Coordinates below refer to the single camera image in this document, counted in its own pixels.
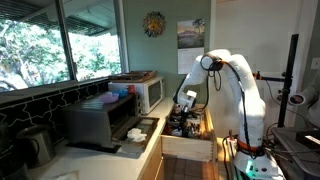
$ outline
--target oven door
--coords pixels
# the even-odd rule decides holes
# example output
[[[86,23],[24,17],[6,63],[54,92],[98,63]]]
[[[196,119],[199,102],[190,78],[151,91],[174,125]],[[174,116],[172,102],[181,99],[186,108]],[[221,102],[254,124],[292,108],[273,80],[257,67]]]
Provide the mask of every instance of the oven door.
[[[146,149],[153,132],[156,130],[159,118],[154,117],[138,117],[130,119],[112,134],[112,144],[121,145],[121,149],[128,153],[141,153]],[[141,134],[147,134],[145,140],[135,142],[132,138],[128,138],[127,134],[132,128],[141,130]]]

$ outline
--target tile backsplash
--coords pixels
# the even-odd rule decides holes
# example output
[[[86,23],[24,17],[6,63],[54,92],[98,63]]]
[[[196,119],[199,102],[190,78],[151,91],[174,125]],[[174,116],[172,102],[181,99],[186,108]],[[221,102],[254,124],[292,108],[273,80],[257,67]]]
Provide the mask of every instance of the tile backsplash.
[[[14,138],[22,129],[32,125],[48,125],[52,142],[65,138],[61,109],[108,91],[108,80],[36,95],[0,104],[0,122],[6,122],[9,135]]]

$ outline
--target sun decoration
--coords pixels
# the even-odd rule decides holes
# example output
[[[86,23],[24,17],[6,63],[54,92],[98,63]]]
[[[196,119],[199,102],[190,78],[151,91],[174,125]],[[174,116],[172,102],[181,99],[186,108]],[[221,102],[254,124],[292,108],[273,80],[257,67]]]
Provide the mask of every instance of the sun decoration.
[[[151,12],[143,20],[144,33],[149,37],[158,37],[165,30],[166,21],[160,12]]]

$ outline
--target ceiling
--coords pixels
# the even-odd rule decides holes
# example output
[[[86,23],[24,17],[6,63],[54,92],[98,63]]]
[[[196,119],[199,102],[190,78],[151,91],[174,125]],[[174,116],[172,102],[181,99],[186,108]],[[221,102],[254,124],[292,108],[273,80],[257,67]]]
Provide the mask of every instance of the ceiling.
[[[58,28],[54,0],[1,0],[0,19]],[[97,36],[116,27],[113,0],[64,0],[69,32]]]

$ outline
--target window frame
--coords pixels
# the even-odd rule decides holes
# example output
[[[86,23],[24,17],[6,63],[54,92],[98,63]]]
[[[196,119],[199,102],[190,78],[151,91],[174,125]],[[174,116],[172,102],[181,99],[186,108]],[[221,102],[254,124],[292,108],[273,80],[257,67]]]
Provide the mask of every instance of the window frame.
[[[123,1],[113,0],[113,2],[114,2],[114,8],[115,8],[117,35],[118,35],[118,41],[119,41],[121,72],[124,73],[124,72],[128,72],[129,63],[128,63],[127,45],[126,45]],[[63,2],[62,0],[55,0],[55,4],[56,4],[56,10],[58,14],[58,20],[59,20],[58,22],[60,26],[62,43],[63,43],[65,55],[66,55],[66,61],[68,65],[70,80],[53,83],[53,84],[36,86],[36,87],[28,87],[26,89],[2,92],[0,93],[0,104],[28,98],[28,97],[32,97],[32,96],[36,96],[44,93],[49,93],[49,92],[57,91],[57,90],[68,88],[68,87],[85,85],[85,84],[89,84],[97,81],[103,81],[107,79],[107,77],[95,78],[95,79],[90,79],[86,81],[78,81],[76,79],[76,67],[75,67],[75,63],[73,62],[68,30],[65,23]]]

